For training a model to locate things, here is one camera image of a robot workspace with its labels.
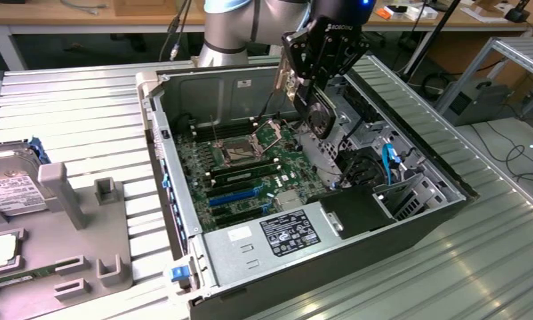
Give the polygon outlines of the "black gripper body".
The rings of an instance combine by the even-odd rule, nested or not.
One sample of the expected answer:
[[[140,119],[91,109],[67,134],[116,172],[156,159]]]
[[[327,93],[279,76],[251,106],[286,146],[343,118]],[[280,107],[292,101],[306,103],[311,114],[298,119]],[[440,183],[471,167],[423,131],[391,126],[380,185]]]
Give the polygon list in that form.
[[[322,54],[326,42],[364,39],[362,28],[368,22],[375,1],[314,1],[308,27],[316,32],[315,53]]]

